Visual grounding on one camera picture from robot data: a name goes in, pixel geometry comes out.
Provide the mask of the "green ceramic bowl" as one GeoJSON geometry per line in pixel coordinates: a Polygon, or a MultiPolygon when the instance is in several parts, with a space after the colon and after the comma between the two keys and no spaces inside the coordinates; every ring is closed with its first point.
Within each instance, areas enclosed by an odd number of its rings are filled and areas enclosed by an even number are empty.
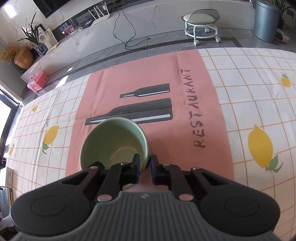
{"type": "Polygon", "coordinates": [[[144,182],[149,166],[149,144],[146,134],[127,118],[110,118],[99,123],[87,135],[80,151],[80,169],[101,162],[106,170],[117,163],[130,163],[140,155],[140,183],[144,182]]]}

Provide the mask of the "pink storage box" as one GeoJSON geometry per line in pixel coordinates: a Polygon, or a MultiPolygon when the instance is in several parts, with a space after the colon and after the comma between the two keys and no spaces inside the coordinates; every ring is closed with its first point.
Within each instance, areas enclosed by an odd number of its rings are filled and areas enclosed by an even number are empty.
{"type": "Polygon", "coordinates": [[[30,81],[27,83],[27,88],[32,90],[34,93],[42,90],[48,82],[48,77],[43,71],[30,76],[30,81]]]}

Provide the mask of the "white rolling stool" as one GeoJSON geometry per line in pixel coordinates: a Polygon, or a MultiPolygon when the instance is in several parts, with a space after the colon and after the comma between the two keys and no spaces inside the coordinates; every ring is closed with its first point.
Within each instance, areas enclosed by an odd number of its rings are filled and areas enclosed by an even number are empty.
{"type": "Polygon", "coordinates": [[[218,27],[215,23],[220,19],[220,14],[215,9],[198,9],[191,14],[181,16],[185,24],[185,35],[193,38],[193,44],[198,46],[200,40],[215,39],[216,43],[220,43],[222,39],[218,36],[218,27]],[[204,30],[205,33],[212,35],[197,35],[197,30],[204,30]]]}

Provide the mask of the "pink restaurant placemat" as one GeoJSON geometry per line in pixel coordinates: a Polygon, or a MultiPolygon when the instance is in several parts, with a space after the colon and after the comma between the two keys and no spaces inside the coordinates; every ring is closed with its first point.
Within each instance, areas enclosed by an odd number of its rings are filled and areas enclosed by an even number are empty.
{"type": "Polygon", "coordinates": [[[201,167],[234,179],[226,123],[205,64],[205,50],[142,58],[86,76],[66,175],[80,171],[87,135],[110,118],[127,118],[146,134],[149,154],[182,170],[201,167]]]}

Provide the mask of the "orange ceramic vase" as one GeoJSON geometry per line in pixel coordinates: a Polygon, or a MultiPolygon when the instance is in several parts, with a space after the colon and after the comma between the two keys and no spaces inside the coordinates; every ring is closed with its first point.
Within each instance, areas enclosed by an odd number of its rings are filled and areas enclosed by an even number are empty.
{"type": "Polygon", "coordinates": [[[34,62],[33,54],[29,47],[22,47],[17,51],[14,63],[22,69],[28,69],[34,62]]]}

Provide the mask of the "checked lemon tablecloth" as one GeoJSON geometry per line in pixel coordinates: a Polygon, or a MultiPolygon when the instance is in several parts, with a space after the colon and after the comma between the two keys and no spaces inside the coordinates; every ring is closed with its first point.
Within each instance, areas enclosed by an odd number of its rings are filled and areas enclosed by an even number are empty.
{"type": "MultiPolygon", "coordinates": [[[[226,123],[234,181],[295,208],[295,54],[212,48],[205,60],[226,123]]],[[[79,77],[21,111],[7,154],[13,198],[66,175],[72,129],[86,87],[79,77]]]]}

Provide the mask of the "black wall television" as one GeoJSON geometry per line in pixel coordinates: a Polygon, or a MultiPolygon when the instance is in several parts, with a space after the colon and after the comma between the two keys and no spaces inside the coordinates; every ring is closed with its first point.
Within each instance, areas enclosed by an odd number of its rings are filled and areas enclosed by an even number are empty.
{"type": "Polygon", "coordinates": [[[62,6],[70,2],[70,0],[33,0],[33,2],[42,12],[45,18],[48,18],[62,6]]]}

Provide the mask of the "green potted plant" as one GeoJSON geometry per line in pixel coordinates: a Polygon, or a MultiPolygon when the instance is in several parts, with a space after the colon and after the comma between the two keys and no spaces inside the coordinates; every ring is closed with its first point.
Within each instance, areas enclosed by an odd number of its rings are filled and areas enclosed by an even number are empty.
{"type": "Polygon", "coordinates": [[[20,40],[29,41],[33,45],[38,47],[41,44],[41,42],[39,40],[39,25],[34,25],[35,16],[36,13],[34,13],[33,18],[30,22],[25,21],[25,28],[21,28],[24,38],[20,40]]]}

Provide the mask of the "blue white vase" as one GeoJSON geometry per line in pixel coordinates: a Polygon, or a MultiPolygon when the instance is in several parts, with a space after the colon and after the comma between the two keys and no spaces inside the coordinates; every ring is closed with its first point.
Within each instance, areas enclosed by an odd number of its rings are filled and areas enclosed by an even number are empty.
{"type": "Polygon", "coordinates": [[[42,56],[45,56],[46,53],[48,52],[48,47],[44,43],[37,44],[36,48],[39,54],[42,56]]]}

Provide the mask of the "white wifi router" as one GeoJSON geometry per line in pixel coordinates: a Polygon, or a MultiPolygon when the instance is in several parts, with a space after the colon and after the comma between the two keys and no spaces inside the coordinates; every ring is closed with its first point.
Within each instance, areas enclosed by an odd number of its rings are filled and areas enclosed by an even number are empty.
{"type": "Polygon", "coordinates": [[[106,2],[103,2],[102,6],[94,6],[93,9],[89,9],[88,12],[93,18],[92,26],[101,23],[110,17],[106,2]]]}

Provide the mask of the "grey metal trash can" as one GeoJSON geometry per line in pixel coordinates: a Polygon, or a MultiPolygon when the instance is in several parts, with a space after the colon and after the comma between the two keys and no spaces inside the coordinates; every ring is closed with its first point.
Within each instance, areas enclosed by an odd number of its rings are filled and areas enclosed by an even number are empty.
{"type": "Polygon", "coordinates": [[[280,10],[275,5],[261,0],[253,1],[253,7],[255,9],[254,35],[264,42],[273,43],[280,10]]]}

